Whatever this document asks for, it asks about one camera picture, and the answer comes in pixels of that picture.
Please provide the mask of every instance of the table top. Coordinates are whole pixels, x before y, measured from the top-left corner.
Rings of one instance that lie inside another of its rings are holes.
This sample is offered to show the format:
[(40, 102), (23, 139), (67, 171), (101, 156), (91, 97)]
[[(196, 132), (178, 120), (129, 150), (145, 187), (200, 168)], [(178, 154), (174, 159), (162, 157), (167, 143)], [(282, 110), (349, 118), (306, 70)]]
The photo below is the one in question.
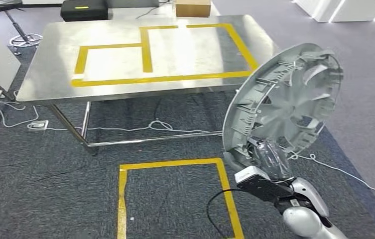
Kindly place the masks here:
[(249, 15), (47, 25), (17, 100), (55, 104), (238, 88), (277, 46)]

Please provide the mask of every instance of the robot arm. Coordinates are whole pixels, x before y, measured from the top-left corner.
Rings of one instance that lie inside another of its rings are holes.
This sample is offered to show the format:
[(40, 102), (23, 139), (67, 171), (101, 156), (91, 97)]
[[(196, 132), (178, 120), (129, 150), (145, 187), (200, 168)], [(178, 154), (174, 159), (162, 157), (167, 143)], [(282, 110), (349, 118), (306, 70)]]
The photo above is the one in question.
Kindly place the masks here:
[(328, 220), (318, 191), (293, 175), (286, 158), (316, 140), (334, 110), (342, 79), (332, 51), (300, 44), (255, 70), (224, 120), (224, 159), (237, 171), (237, 186), (272, 202), (291, 230), (305, 238), (346, 238)]
[(225, 161), (240, 169), (235, 174), (237, 186), (263, 201), (274, 203), (284, 222), (298, 236), (346, 239), (328, 220), (328, 208), (313, 185), (303, 178), (290, 176), (288, 162), (278, 146), (268, 141), (253, 142), (253, 152), (263, 162), (260, 168), (256, 165), (244, 168), (232, 154), (224, 153)]

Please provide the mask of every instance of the white cable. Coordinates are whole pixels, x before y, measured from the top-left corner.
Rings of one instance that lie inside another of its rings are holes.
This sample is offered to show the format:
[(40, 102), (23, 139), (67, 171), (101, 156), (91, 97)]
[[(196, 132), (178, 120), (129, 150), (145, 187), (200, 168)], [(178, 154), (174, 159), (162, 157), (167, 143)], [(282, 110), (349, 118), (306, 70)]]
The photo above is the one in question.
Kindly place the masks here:
[[(159, 123), (161, 124), (161, 126), (163, 126), (164, 128), (155, 128), (153, 127), (153, 125), (155, 123)], [(67, 129), (65, 128), (46, 128), (46, 129), (42, 129), (42, 128), (33, 128), (31, 127), (31, 123), (27, 125), (27, 128), (29, 129), (35, 129), (35, 130), (54, 130), (54, 131), (66, 131)], [(204, 131), (204, 130), (199, 130), (199, 129), (196, 129), (196, 130), (180, 130), (180, 129), (174, 129), (173, 126), (171, 126), (169, 123), (166, 123), (166, 122), (162, 122), (160, 120), (154, 120), (152, 121), (151, 123), (149, 123), (149, 125), (147, 127), (143, 127), (143, 128), (133, 128), (133, 129), (125, 129), (125, 128), (104, 128), (104, 127), (96, 127), (96, 128), (89, 128), (88, 130), (97, 130), (97, 129), (103, 129), (103, 130), (122, 130), (122, 131), (126, 131), (126, 132), (132, 132), (132, 131), (138, 131), (138, 130), (145, 130), (145, 129), (153, 129), (153, 130), (165, 130), (165, 131), (170, 131), (170, 132), (184, 132), (184, 133), (196, 133), (196, 132), (202, 132), (202, 133), (208, 133), (208, 131)]]
[[(17, 111), (22, 111), (22, 110), (26, 109), (26, 106), (23, 106), (23, 108), (19, 109), (17, 107), (14, 107), (13, 105), (11, 105), (11, 104), (20, 105), (20, 103), (17, 103), (17, 102), (4, 102), (4, 101), (0, 101), (0, 104), (4, 104), (6, 106), (10, 106), (11, 108), (13, 108), (13, 109), (15, 109)], [(15, 126), (18, 126), (18, 125), (21, 125), (21, 124), (24, 124), (24, 123), (29, 123), (29, 122), (32, 122), (34, 120), (39, 119), (39, 114), (38, 114), (38, 111), (36, 110), (36, 107), (35, 106), (32, 106), (32, 107), (33, 107), (33, 110), (35, 111), (35, 114), (36, 114), (36, 117), (34, 119), (26, 120), (26, 121), (23, 121), (23, 122), (20, 122), (20, 123), (16, 123), (16, 124), (13, 124), (13, 125), (7, 125), (5, 123), (4, 113), (0, 109), (0, 115), (1, 115), (1, 118), (2, 118), (2, 124), (4, 125), (4, 127), (12, 128), (12, 127), (15, 127)]]
[(320, 164), (320, 165), (323, 165), (323, 166), (325, 166), (325, 167), (328, 167), (328, 168), (331, 168), (331, 169), (334, 169), (334, 170), (340, 171), (340, 172), (342, 172), (342, 173), (344, 173), (344, 174), (346, 174), (346, 175), (348, 175), (348, 176), (350, 176), (350, 177), (352, 177), (352, 178), (358, 180), (359, 182), (363, 183), (363, 184), (364, 184), (365, 186), (367, 186), (368, 188), (370, 188), (370, 189), (372, 189), (372, 190), (375, 191), (375, 188), (374, 188), (374, 187), (369, 186), (369, 184), (368, 184), (367, 182), (365, 182), (365, 181), (363, 181), (362, 179), (356, 177), (355, 175), (350, 174), (350, 173), (344, 171), (343, 169), (339, 169), (339, 168), (336, 168), (336, 167), (330, 166), (330, 165), (328, 165), (328, 164), (326, 164), (326, 163), (323, 163), (323, 162), (321, 162), (321, 161), (316, 160), (316, 155), (313, 154), (313, 153), (309, 154), (309, 158), (308, 158), (308, 157), (305, 157), (305, 156), (302, 156), (302, 155), (299, 155), (299, 154), (297, 154), (297, 153), (295, 153), (295, 152), (291, 152), (291, 153), (293, 153), (293, 155), (290, 156), (288, 159), (297, 160), (298, 158), (303, 158), (303, 159), (307, 159), (307, 160), (312, 160), (312, 161), (314, 161), (314, 162), (317, 163), (317, 164)]

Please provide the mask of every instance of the yellow tape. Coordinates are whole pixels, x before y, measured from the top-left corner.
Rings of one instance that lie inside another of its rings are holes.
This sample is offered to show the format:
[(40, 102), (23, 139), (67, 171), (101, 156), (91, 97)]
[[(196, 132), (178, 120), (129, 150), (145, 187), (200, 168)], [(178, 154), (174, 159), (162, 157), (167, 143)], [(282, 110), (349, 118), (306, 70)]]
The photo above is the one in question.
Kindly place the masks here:
[(147, 28), (140, 27), (140, 42), (142, 44), (143, 72), (152, 72), (152, 58), (150, 55), (149, 34)]
[(126, 233), (125, 229), (127, 228), (127, 211), (125, 209), (125, 185), (127, 183), (127, 170), (122, 169), (120, 166), (119, 172), (119, 207), (117, 209), (117, 238), (125, 239)]
[[(221, 186), (223, 190), (230, 189), (230, 183), (228, 181), (226, 169), (224, 167), (224, 163), (221, 159), (216, 163), (218, 174), (220, 176)], [(230, 215), (231, 224), (233, 226), (234, 237), (237, 239), (243, 239), (245, 236), (243, 235), (242, 225), (240, 224), (239, 215), (237, 213), (236, 205), (234, 203), (233, 194), (228, 191), (224, 192), (224, 196), (226, 199), (226, 204), (228, 208), (228, 213)]]
[(246, 59), (247, 63), (249, 64), (250, 70), (254, 71), (255, 69), (257, 69), (257, 67), (259, 66), (258, 63), (255, 61), (254, 57), (248, 50), (248, 47), (243, 42), (242, 38), (237, 34), (233, 25), (228, 23), (221, 23), (221, 25), (224, 25), (225, 29), (227, 30), (230, 37), (233, 39), (240, 53)]
[(115, 79), (102, 81), (86, 81), (84, 79), (72, 79), (71, 85), (74, 87), (85, 86), (104, 86), (104, 85), (119, 85), (119, 84), (133, 84), (133, 83), (149, 83), (149, 82), (163, 82), (163, 81), (182, 81), (182, 80), (202, 80), (212, 78), (230, 78), (249, 76), (251, 71), (233, 71), (223, 73), (210, 73), (186, 76), (159, 76), (148, 78), (132, 78), (132, 79)]
[(142, 47), (140, 43), (125, 43), (112, 45), (97, 45), (97, 46), (80, 46), (79, 56), (77, 57), (74, 74), (83, 74), (85, 72), (86, 61), (88, 59), (88, 51), (91, 49), (108, 49), (108, 48), (122, 48), (122, 47)]
[(111, 79), (111, 80), (99, 80), (99, 81), (84, 81), (80, 78), (85, 71), (86, 60), (88, 56), (88, 50), (90, 49), (104, 49), (104, 48), (119, 48), (119, 47), (141, 47), (142, 48), (142, 63), (144, 72), (152, 72), (152, 58), (149, 43), (148, 30), (151, 29), (171, 29), (178, 28), (177, 25), (168, 26), (141, 26), (140, 30), (140, 43), (128, 43), (128, 44), (114, 44), (114, 45), (99, 45), (99, 46), (80, 46), (79, 56), (77, 58), (76, 67), (74, 73), (78, 76), (74, 76), (71, 80), (71, 85), (74, 87), (86, 87), (86, 86), (101, 86), (101, 85), (116, 85), (116, 84), (134, 84), (134, 83), (148, 83), (148, 82), (163, 82), (163, 81), (181, 81), (181, 80), (198, 80), (198, 79), (210, 79), (210, 78), (230, 78), (230, 77), (244, 77), (249, 76), (253, 70), (258, 67), (258, 63), (255, 61), (252, 54), (249, 52), (242, 38), (237, 34), (234, 27), (229, 23), (215, 23), (215, 24), (194, 24), (186, 25), (187, 28), (199, 28), (199, 27), (223, 27), (227, 30), (227, 33), (239, 49), (240, 53), (245, 58), (249, 65), (249, 71), (235, 71), (235, 72), (223, 72), (223, 73), (210, 73), (210, 74), (195, 74), (195, 75), (179, 75), (179, 76), (160, 76), (160, 77), (147, 77), (147, 78), (131, 78), (131, 79)]
[[(224, 163), (220, 158), (208, 159), (188, 159), (188, 160), (174, 160), (164, 162), (152, 163), (137, 163), (137, 164), (122, 164), (120, 165), (119, 174), (119, 207), (118, 207), (118, 226), (117, 226), (117, 239), (126, 239), (126, 223), (127, 212), (125, 207), (125, 185), (127, 183), (127, 171), (135, 169), (159, 168), (159, 167), (173, 167), (173, 166), (187, 166), (199, 164), (216, 164), (218, 175), (221, 181), (223, 190), (230, 188), (227, 173), (225, 171)], [(234, 203), (233, 195), (231, 192), (225, 192), (224, 198), (227, 204), (227, 210), (230, 215), (231, 225), (233, 227), (234, 236), (236, 239), (244, 239), (242, 226), (240, 224), (239, 215), (237, 213), (236, 205)]]
[(122, 164), (120, 165), (120, 170), (121, 169), (134, 170), (134, 169), (174, 167), (174, 166), (186, 166), (186, 165), (197, 165), (197, 164), (211, 164), (211, 163), (217, 163), (217, 162), (218, 162), (218, 158), (207, 158), (207, 159), (163, 161), (163, 162), (153, 162), (153, 163)]

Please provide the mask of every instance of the chrome stool base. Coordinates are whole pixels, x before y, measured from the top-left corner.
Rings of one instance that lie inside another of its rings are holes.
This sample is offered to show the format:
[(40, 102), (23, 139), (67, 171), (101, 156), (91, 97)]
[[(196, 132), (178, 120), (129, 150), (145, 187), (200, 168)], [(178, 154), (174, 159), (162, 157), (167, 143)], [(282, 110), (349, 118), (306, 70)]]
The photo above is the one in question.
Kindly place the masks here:
[(14, 48), (14, 55), (18, 56), (21, 53), (18, 51), (19, 48), (25, 47), (38, 47), (42, 40), (42, 36), (35, 33), (25, 33), (25, 37), (17, 35), (8, 41), (8, 44)]

